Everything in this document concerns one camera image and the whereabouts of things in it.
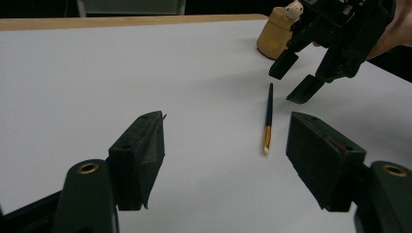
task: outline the white tabletop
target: white tabletop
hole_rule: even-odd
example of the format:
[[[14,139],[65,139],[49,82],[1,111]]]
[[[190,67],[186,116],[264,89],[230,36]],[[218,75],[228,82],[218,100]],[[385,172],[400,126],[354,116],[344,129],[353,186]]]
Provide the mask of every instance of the white tabletop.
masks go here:
[[[9,213],[60,190],[76,163],[105,159],[140,115],[161,110],[166,156],[149,210],[120,232],[355,232],[322,211],[285,156],[291,111],[367,150],[366,165],[412,168],[412,87],[364,63],[306,104],[286,96],[325,52],[308,47],[281,80],[256,49],[265,20],[0,32],[0,204]],[[267,91],[272,144],[263,156]]]

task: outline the white table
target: white table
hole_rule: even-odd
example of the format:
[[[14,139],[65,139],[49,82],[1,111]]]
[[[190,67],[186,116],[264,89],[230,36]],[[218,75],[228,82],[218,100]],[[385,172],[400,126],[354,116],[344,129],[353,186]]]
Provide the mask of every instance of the white table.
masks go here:
[[[60,190],[67,170],[105,159],[135,118],[161,110],[163,165],[149,210],[120,232],[355,232],[354,210],[320,210],[285,156],[291,111],[367,150],[366,165],[412,168],[411,84],[371,64],[305,105],[286,96],[325,52],[308,47],[281,80],[256,49],[266,20],[0,32],[0,204]],[[262,155],[269,83],[272,145]]]

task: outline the human hand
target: human hand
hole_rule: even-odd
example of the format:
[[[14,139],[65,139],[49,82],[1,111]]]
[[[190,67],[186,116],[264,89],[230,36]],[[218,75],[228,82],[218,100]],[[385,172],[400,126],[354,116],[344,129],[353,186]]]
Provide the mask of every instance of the human hand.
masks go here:
[[[366,60],[397,46],[412,47],[412,1],[396,0],[394,19],[373,47]]]

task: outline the dark background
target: dark background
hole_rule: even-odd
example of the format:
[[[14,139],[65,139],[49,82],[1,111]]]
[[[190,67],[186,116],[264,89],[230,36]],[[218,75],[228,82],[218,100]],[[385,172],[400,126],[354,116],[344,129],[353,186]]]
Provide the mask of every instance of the dark background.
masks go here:
[[[292,0],[187,0],[186,15],[263,14]],[[78,17],[76,0],[0,0],[0,17]],[[398,47],[369,62],[412,82],[412,49]]]

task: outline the gold ferrule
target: gold ferrule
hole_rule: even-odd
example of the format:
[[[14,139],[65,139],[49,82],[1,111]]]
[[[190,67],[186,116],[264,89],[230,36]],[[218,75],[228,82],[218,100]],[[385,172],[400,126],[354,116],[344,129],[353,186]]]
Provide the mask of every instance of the gold ferrule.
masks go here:
[[[264,127],[264,146],[269,148],[270,146],[270,137],[272,134],[272,127],[266,126]]]

